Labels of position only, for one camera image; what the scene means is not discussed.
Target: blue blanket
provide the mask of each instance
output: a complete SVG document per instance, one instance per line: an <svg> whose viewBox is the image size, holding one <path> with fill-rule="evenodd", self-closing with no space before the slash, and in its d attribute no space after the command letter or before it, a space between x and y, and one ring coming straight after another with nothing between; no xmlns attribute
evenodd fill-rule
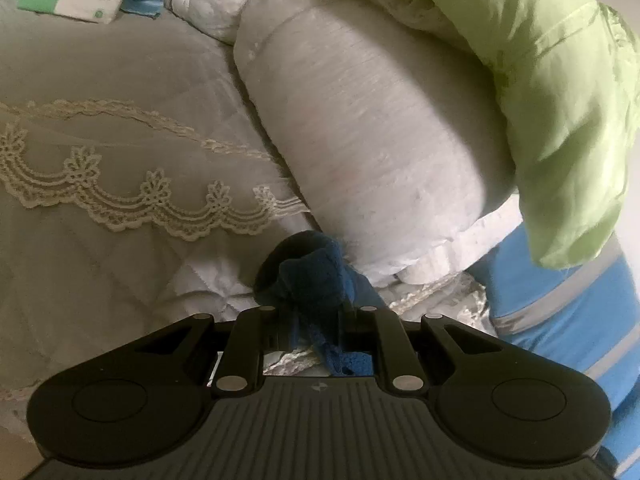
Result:
<svg viewBox="0 0 640 480"><path fill-rule="evenodd" d="M469 271L486 286L501 339L604 389L614 410L604 447L617 478L640 480L640 304L615 237L592 262L548 270L532 263L520 226Z"/></svg>

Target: white pillow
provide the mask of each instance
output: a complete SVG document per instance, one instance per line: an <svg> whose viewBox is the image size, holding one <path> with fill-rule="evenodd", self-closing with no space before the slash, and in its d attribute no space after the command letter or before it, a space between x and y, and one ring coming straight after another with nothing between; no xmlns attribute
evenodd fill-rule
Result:
<svg viewBox="0 0 640 480"><path fill-rule="evenodd" d="M371 279L513 190L489 73L367 0L249 0L234 57L316 221Z"/></svg>
<svg viewBox="0 0 640 480"><path fill-rule="evenodd" d="M503 241L521 223L519 196L513 194L507 202L478 219L454 240L445 240L432 247L415 264L398 272L398 278L405 283L422 285L462 272Z"/></svg>

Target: gray stripe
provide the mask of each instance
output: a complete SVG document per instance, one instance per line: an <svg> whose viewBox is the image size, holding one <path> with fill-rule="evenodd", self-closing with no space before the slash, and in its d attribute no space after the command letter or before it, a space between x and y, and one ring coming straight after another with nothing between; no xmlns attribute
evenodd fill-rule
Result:
<svg viewBox="0 0 640 480"><path fill-rule="evenodd" d="M622 359L640 341L640 323L631 329L622 340L593 364L584 374L594 381L607 372L614 364Z"/></svg>
<svg viewBox="0 0 640 480"><path fill-rule="evenodd" d="M618 477L622 475L627 469L629 469L633 464L635 464L640 458L640 447L636 449L632 454L625 458L623 462L620 463L618 469L616 469L615 476Z"/></svg>
<svg viewBox="0 0 640 480"><path fill-rule="evenodd" d="M599 256L585 263L554 290L507 316L492 319L498 335L517 334L549 319L593 283L622 254L616 235L612 235Z"/></svg>

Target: blue striped fabric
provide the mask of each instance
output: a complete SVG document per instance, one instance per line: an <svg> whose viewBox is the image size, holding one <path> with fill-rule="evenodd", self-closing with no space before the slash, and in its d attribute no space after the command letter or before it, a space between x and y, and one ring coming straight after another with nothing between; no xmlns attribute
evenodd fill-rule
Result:
<svg viewBox="0 0 640 480"><path fill-rule="evenodd" d="M522 225L469 269L486 286L497 326L518 316L519 311L527 312L523 309L534 302L549 308L546 319L529 326L526 319L519 319L524 330L510 331L510 325L502 323L506 328L498 334L504 341L586 373L598 382L614 410L604 446L625 465L640 447L640 304L623 256L607 262L592 281L583 283L579 271L580 267L556 271L535 266ZM570 301L554 310L548 301L553 297L550 293L561 283L567 286L570 282L580 288ZM640 480L640 466L626 464L618 478Z"/></svg>

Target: metal screw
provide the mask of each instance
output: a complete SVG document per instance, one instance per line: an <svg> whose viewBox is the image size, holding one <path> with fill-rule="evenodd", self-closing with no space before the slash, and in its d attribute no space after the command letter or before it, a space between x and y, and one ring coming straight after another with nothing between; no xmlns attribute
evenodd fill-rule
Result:
<svg viewBox="0 0 640 480"><path fill-rule="evenodd" d="M415 375L401 375L394 379L393 385L403 392L414 392L424 386L424 381Z"/></svg>
<svg viewBox="0 0 640 480"><path fill-rule="evenodd" d="M223 392L239 392L244 390L247 385L246 379L237 375L220 377L216 381L217 388Z"/></svg>

